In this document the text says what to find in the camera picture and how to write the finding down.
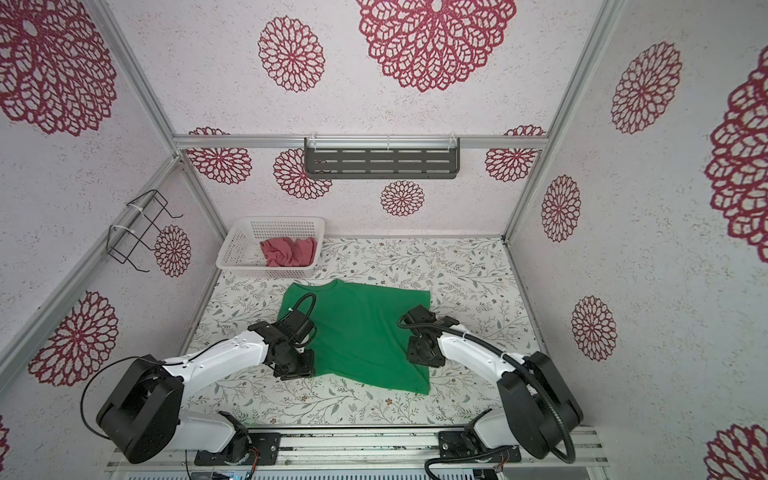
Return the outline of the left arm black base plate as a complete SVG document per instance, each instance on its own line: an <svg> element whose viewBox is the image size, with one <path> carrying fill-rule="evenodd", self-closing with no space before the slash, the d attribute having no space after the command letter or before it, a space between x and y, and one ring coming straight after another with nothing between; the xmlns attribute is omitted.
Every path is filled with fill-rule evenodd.
<svg viewBox="0 0 768 480"><path fill-rule="evenodd" d="M277 462L282 435L277 432L250 431L248 440L236 434L233 442L223 451L198 451L195 466L273 466Z"/></svg>

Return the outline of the green tank top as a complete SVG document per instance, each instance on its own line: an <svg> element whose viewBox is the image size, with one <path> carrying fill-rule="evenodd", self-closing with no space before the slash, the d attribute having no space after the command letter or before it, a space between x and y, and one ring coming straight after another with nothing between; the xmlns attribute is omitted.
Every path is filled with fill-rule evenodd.
<svg viewBox="0 0 768 480"><path fill-rule="evenodd" d="M316 303L309 318L317 333L309 348L317 377L336 375L364 385L426 395L428 368L407 359L411 334L398 321L417 306L428 307L431 294L336 279L324 285L291 284L279 315L305 295Z"/></svg>

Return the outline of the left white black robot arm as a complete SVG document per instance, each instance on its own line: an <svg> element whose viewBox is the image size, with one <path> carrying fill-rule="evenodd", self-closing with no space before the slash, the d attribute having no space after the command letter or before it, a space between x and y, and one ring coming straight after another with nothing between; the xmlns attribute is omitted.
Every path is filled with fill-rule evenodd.
<svg viewBox="0 0 768 480"><path fill-rule="evenodd" d="M258 322L203 350L159 360L131 359L96 416L96 424L132 464L164 451L192 450L221 463L238 464L254 454L248 428L226 411L186 409L202 389L241 370L265 366L280 380L314 375L308 345L317 328L304 313Z"/></svg>

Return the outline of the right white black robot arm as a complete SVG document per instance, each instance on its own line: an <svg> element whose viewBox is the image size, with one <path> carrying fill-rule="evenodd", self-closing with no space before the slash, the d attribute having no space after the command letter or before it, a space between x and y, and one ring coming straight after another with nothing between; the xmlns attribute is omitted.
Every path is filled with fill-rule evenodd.
<svg viewBox="0 0 768 480"><path fill-rule="evenodd" d="M422 305L401 317L398 327L411 333L409 362L431 368L456 362L492 384L500 397L498 408L482 412L443 443L442 459L502 459L523 450L539 460L552 454L566 464L576 461L571 432L584 414L550 357L506 352Z"/></svg>

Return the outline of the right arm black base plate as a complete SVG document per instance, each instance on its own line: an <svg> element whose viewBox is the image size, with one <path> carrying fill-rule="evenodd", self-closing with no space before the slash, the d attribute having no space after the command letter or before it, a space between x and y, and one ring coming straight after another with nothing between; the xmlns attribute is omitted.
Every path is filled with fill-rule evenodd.
<svg viewBox="0 0 768 480"><path fill-rule="evenodd" d="M439 459L442 463L491 462L519 463L518 445L486 447L479 437L467 430L441 430L437 434Z"/></svg>

